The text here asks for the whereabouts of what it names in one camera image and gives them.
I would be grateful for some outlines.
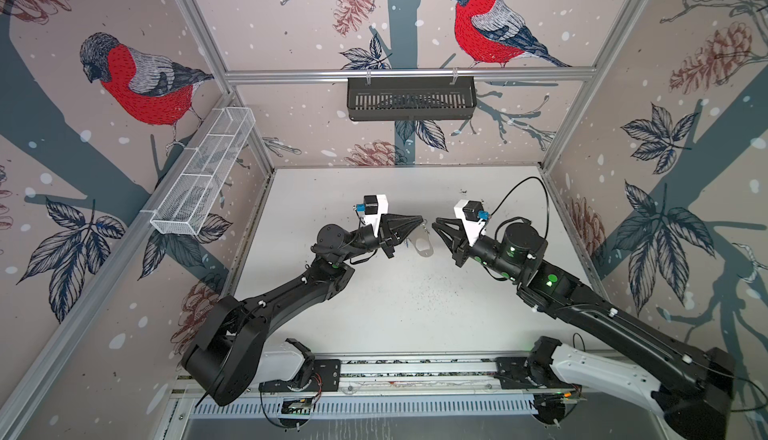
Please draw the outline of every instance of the black cable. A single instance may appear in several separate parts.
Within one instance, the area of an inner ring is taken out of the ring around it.
[[[512,189],[510,189],[509,192],[507,192],[507,194],[504,196],[502,201],[499,202],[499,204],[496,207],[496,209],[493,212],[491,212],[491,217],[493,217],[493,215],[498,211],[498,209],[502,207],[502,204],[504,204],[504,201],[507,200],[507,197],[509,197],[509,195],[514,192],[515,188],[520,187],[520,185],[523,182],[531,180],[531,179],[534,179],[534,180],[538,181],[538,183],[541,184],[542,188],[544,189],[544,199],[547,202],[547,228],[544,231],[544,238],[547,238],[547,235],[549,235],[549,192],[547,192],[547,187],[544,185],[544,183],[542,182],[542,179],[539,178],[539,177],[534,177],[534,176],[526,177],[523,180],[521,180],[520,182],[518,182],[518,184],[516,186],[514,186]]]

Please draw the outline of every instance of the bird tail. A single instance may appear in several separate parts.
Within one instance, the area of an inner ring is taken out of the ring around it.
[[[539,55],[539,57],[541,57],[542,59],[544,59],[544,60],[546,60],[548,62],[551,62],[551,63],[555,64],[557,67],[570,67],[570,65],[568,65],[567,63],[564,63],[564,62],[561,62],[561,61],[555,59],[553,56],[550,56],[548,53],[547,54],[541,54],[541,55]]]

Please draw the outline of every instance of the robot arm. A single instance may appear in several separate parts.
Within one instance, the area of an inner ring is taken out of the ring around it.
[[[395,246],[423,220],[418,215],[387,213],[384,195],[367,195],[365,202],[357,205],[356,209],[361,217],[360,228],[353,232],[335,224],[321,228],[317,243],[311,248],[315,253],[314,261],[292,281],[244,301],[237,301],[232,296],[223,297],[211,309],[187,347],[181,366],[218,405],[225,406],[240,396],[253,382],[257,369],[260,382],[287,379],[282,376],[290,374],[290,370],[298,372],[296,381],[300,385],[297,387],[306,385],[308,374],[305,373],[308,369],[300,368],[301,358],[293,355],[293,366],[288,369],[273,370],[273,365],[291,356],[286,352],[302,352],[305,361],[311,361],[311,353],[290,339],[278,347],[279,352],[263,352],[264,341],[306,308],[328,301],[344,290],[355,272],[351,264],[367,259],[347,261],[365,253],[376,253],[379,248],[392,258]],[[268,361],[269,365],[260,368],[260,359]]]
[[[438,218],[432,227],[457,266],[475,259],[517,285],[518,296],[534,311],[589,332],[639,366],[624,368],[543,337],[532,353],[534,361],[529,361],[534,377],[552,375],[627,399],[663,416],[689,440],[725,438],[733,402],[733,357],[717,348],[703,352],[662,334],[545,261],[547,241],[530,221],[509,224],[499,242],[485,235],[488,213],[480,202],[460,201],[455,210],[457,219]]]

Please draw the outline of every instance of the bird feet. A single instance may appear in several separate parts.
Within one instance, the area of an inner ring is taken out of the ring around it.
[[[170,144],[165,146],[165,156],[168,157],[170,154],[170,149],[174,147],[174,145],[181,145],[181,148],[187,147],[186,145],[182,144],[178,140],[172,141]]]

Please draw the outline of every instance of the bird wallpaper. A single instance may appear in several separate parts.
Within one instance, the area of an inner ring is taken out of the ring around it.
[[[552,173],[611,301],[768,386],[768,0],[651,0]],[[728,438],[768,439],[736,381]]]

